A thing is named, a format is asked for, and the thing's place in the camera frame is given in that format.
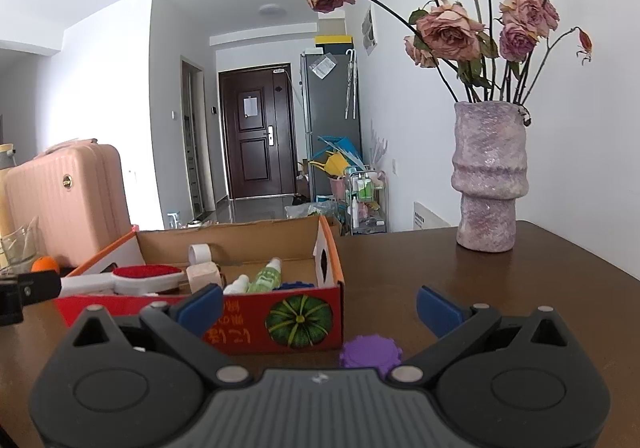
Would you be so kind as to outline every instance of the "pink suitcase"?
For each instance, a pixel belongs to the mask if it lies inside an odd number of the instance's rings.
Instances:
[[[77,267],[131,229],[120,155],[108,144],[68,141],[7,174],[14,229],[38,217],[40,241],[63,267]]]

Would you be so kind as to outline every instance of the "tiled floor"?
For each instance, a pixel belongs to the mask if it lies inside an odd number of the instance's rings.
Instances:
[[[290,206],[293,197],[266,197],[263,199],[245,199],[223,201],[218,204],[207,220],[219,224],[239,224],[241,222],[274,221],[286,219],[285,206]]]

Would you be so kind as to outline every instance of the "purple gear-shaped object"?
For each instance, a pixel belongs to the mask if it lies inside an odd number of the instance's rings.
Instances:
[[[389,338],[358,336],[345,343],[340,353],[343,368],[377,368],[381,378],[400,365],[402,350]]]

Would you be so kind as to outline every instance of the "vase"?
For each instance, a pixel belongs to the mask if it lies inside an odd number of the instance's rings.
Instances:
[[[527,134],[518,106],[459,102],[451,185],[462,193],[458,243],[502,253],[516,240],[516,199],[529,192]]]

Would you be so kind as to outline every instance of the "orange ball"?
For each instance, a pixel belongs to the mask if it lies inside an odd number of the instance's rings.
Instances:
[[[60,266],[52,257],[41,256],[39,259],[33,262],[33,265],[31,266],[31,272],[36,271],[55,271],[60,274]]]

